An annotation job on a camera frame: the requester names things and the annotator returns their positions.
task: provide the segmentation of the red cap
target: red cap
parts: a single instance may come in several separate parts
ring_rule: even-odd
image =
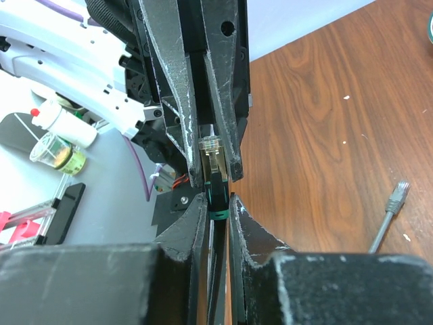
[[[38,116],[39,115],[39,110],[37,109],[37,108],[33,108],[31,111],[30,111],[30,114],[32,114],[32,116]]]

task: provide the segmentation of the plastic cup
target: plastic cup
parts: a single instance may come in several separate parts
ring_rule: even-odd
[[[76,175],[83,169],[86,157],[82,152],[58,137],[54,133],[46,133],[34,146],[30,160],[39,161],[65,174]]]

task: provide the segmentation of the wooden table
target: wooden table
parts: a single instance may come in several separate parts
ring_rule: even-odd
[[[232,186],[298,251],[367,252],[400,179],[381,253],[433,264],[432,0],[377,0],[251,63],[254,106]]]

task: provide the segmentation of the screw hole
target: screw hole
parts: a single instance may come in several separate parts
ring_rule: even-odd
[[[223,32],[226,37],[229,37],[235,32],[235,25],[233,25],[232,22],[223,22],[221,24],[221,32]]]

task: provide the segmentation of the screw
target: screw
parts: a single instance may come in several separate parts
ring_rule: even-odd
[[[160,110],[154,110],[154,116],[155,117],[161,117],[162,116],[162,112]]]

